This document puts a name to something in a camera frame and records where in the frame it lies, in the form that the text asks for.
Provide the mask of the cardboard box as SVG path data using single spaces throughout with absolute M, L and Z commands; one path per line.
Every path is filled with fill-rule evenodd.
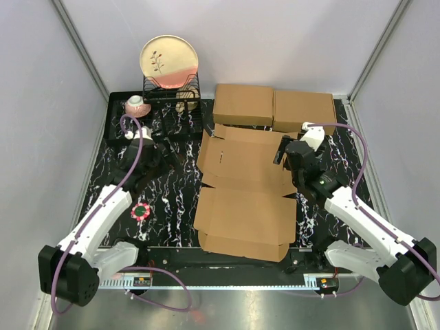
M 296 240 L 296 192 L 273 163 L 282 133 L 216 124 L 204 133 L 194 228 L 202 250 L 279 262 Z
M 304 122 L 334 123 L 336 110 L 330 93 L 276 90 L 272 129 L 300 132 Z
M 214 97 L 214 123 L 271 126 L 273 99 L 271 87 L 218 84 Z

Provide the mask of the pink green flower coaster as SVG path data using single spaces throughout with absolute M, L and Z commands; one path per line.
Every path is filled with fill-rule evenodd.
M 131 209 L 131 218 L 135 219 L 137 222 L 142 222 L 148 219 L 151 213 L 151 208 L 147 203 L 137 203 Z

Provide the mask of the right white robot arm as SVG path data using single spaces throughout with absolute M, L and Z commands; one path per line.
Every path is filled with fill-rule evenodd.
M 412 238 L 362 201 L 355 201 L 354 190 L 341 177 L 321 169 L 319 152 L 306 138 L 296 140 L 284 135 L 274 163 L 291 172 L 292 184 L 307 201 L 347 224 L 371 250 L 333 241 L 312 255 L 314 268 L 323 273 L 333 267 L 350 270 L 378 283 L 398 305 L 408 305 L 435 280 L 435 244 L 427 238 Z

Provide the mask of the cream pink floral plate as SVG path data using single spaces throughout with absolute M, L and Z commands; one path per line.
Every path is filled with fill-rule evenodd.
M 196 76 L 198 67 L 195 49 L 178 36 L 156 36 L 140 52 L 140 68 L 144 77 L 164 89 L 183 87 Z

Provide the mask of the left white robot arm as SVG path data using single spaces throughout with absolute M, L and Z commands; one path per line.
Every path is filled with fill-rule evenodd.
M 102 281 L 126 267 L 133 272 L 147 267 L 149 256 L 134 243 L 123 241 L 101 254 L 97 249 L 146 185 L 173 168 L 173 156 L 167 139 L 156 142 L 137 135 L 128 141 L 123 158 L 112 168 L 87 214 L 56 246 L 45 245 L 38 253 L 43 293 L 84 307 Z

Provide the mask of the cream ceramic mug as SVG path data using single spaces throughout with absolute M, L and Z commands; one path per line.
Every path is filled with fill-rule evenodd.
M 197 108 L 198 102 L 195 101 L 199 97 L 199 92 L 196 87 L 187 85 L 178 89 L 176 97 L 180 99 L 175 106 L 175 110 L 178 113 L 183 113 L 185 110 L 191 112 Z

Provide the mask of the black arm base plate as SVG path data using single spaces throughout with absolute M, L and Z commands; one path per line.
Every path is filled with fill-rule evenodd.
M 170 278 L 155 270 L 141 269 L 142 266 L 149 266 L 171 272 L 185 282 L 196 283 L 203 280 L 220 283 L 288 283 L 304 275 L 342 278 L 351 274 L 347 270 L 314 261 L 314 253 L 309 248 L 290 248 L 280 262 L 205 252 L 200 247 L 150 247 L 144 253 L 146 260 L 135 265 L 128 273 L 151 274 L 154 279 L 160 276 L 166 280 Z

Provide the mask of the pink patterned bowl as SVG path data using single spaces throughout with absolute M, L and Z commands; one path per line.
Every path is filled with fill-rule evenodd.
M 151 105 L 146 104 L 143 97 L 133 95 L 125 102 L 124 110 L 126 114 L 135 118 L 141 118 L 147 116 L 151 112 Z

